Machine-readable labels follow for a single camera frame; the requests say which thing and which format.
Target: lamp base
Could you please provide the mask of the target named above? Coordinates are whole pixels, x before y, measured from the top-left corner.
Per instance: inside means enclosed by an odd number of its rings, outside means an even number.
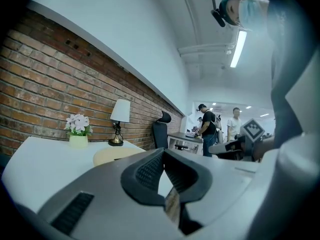
[[[124,144],[124,142],[119,139],[119,135],[116,134],[114,138],[108,140],[108,144],[113,147],[119,147]]]

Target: table lamp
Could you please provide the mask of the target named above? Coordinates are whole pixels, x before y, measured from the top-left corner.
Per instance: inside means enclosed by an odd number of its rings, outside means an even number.
[[[124,144],[124,138],[121,135],[120,122],[128,123],[130,121],[130,101],[118,99],[112,110],[110,119],[118,122],[113,123],[113,128],[115,129],[115,137],[113,139],[109,139],[108,144],[110,146],[122,146]]]

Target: paper tag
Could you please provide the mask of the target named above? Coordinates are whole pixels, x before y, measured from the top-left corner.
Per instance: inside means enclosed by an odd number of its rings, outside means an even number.
[[[240,128],[240,134],[247,136],[253,143],[260,139],[265,130],[253,118],[243,124]]]

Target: fluorescent light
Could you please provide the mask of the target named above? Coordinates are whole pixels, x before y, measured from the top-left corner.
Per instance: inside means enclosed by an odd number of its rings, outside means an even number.
[[[238,40],[236,41],[236,47],[233,54],[233,59],[231,61],[231,68],[235,68],[238,64],[240,55],[242,53],[242,49],[244,48],[245,41],[247,37],[247,32],[245,31],[239,31]]]

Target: chair headrest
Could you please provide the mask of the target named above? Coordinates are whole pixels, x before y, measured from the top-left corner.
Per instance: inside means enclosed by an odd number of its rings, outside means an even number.
[[[162,111],[162,118],[159,118],[157,122],[166,123],[166,124],[170,123],[171,116],[167,112]]]

